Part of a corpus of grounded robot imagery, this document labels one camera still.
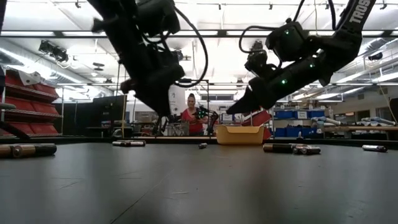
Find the person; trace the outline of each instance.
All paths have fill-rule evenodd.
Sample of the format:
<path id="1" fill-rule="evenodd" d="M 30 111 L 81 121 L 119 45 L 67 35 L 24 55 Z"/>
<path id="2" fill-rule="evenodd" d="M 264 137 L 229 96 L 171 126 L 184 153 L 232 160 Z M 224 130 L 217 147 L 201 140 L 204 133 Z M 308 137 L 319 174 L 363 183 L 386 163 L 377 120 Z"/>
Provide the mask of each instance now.
<path id="1" fill-rule="evenodd" d="M 182 112 L 181 120 L 189 122 L 189 135 L 190 136 L 202 136 L 203 135 L 203 124 L 207 123 L 207 116 L 202 119 L 198 119 L 194 114 L 199 111 L 195 107 L 196 99 L 194 94 L 188 96 L 188 108 Z"/>

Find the yellow plastic tray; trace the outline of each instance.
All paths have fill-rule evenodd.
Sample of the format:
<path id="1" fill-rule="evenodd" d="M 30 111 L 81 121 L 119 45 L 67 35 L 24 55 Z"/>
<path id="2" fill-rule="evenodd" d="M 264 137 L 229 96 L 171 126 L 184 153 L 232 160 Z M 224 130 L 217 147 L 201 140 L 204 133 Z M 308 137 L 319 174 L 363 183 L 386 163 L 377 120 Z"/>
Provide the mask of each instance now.
<path id="1" fill-rule="evenodd" d="M 263 135 L 263 126 L 217 126 L 217 142 L 223 145 L 261 145 Z"/>

